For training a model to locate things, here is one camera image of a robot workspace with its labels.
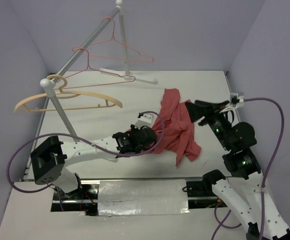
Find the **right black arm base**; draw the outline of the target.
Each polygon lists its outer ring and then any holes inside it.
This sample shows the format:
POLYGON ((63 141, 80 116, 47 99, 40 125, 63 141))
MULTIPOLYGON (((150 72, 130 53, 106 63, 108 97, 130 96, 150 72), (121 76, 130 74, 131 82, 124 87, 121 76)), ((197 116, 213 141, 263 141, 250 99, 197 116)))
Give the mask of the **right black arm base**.
POLYGON ((187 181, 182 191, 190 199, 216 199, 217 196, 212 192, 212 187, 207 180, 187 181))

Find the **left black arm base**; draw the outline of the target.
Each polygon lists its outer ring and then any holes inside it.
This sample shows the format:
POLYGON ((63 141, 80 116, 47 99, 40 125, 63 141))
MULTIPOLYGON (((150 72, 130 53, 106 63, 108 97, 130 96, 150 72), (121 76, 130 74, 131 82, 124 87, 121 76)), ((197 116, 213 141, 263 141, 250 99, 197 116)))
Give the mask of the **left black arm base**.
POLYGON ((99 181, 81 180, 80 188, 70 193, 53 186, 51 212, 82 212, 97 216, 99 186, 99 181))

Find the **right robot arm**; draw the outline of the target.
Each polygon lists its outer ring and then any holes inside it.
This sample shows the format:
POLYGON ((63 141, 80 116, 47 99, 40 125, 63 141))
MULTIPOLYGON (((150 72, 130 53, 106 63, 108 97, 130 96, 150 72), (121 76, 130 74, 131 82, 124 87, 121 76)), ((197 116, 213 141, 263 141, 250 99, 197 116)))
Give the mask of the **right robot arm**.
POLYGON ((206 195, 216 195, 227 205, 244 228, 246 239, 290 240, 290 227, 265 186, 268 171, 261 170, 251 150, 257 143, 254 128, 246 122, 232 125, 224 115, 245 102, 243 97, 233 96, 222 103, 196 100, 185 104, 191 121, 199 126, 208 125, 227 151, 222 157, 224 165, 239 181, 243 196, 217 169, 203 175, 202 190, 206 195))

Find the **red t shirt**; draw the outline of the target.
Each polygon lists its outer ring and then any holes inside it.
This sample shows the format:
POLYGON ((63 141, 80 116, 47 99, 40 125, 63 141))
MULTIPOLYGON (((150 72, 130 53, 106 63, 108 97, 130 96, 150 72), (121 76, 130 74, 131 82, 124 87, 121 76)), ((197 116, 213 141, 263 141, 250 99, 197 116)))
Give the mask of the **red t shirt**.
POLYGON ((195 142, 195 126, 185 105, 190 102, 190 100, 180 102, 178 89, 165 89, 160 103, 160 117, 156 118, 152 126, 162 141, 150 153, 157 155, 164 151, 176 153, 176 167, 184 157, 192 162, 201 153, 201 147, 195 142))

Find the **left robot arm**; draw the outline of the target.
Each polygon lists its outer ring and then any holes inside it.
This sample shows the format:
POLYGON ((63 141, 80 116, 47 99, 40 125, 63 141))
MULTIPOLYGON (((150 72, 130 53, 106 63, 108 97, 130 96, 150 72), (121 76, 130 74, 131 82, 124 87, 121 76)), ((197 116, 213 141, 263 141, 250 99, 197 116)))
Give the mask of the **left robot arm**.
POLYGON ((134 125, 127 132, 117 132, 90 143, 65 142, 57 135, 50 136, 30 155, 35 184, 53 184, 69 198, 77 199, 83 187, 78 174, 68 170, 70 165, 98 159, 115 162, 117 158, 138 156, 155 143, 157 135, 152 128, 134 125))

